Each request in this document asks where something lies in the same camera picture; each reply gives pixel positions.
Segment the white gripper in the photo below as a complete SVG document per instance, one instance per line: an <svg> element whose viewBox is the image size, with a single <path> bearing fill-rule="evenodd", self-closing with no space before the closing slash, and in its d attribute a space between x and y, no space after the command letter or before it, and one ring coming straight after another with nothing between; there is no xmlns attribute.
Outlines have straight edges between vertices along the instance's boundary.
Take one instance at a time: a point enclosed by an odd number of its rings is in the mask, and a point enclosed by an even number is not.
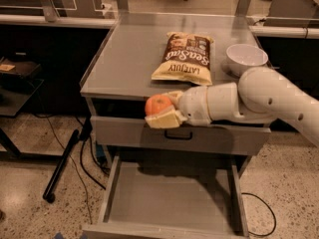
<svg viewBox="0 0 319 239"><path fill-rule="evenodd" d="M207 87L193 87L187 91L164 93L173 106L161 112L146 116L145 120L151 128L176 128L184 122L193 126L206 126L211 123L207 108Z"/></svg>

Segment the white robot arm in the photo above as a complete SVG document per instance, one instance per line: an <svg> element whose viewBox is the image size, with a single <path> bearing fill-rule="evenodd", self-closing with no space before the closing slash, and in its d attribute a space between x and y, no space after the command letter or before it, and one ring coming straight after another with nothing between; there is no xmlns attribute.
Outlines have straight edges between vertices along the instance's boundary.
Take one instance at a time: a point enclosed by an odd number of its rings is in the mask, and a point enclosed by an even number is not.
<svg viewBox="0 0 319 239"><path fill-rule="evenodd" d="M267 67L245 71L236 83L153 95L146 102L145 112L149 127L162 129L184 123L208 126L216 120L283 120L319 145L319 102Z"/></svg>

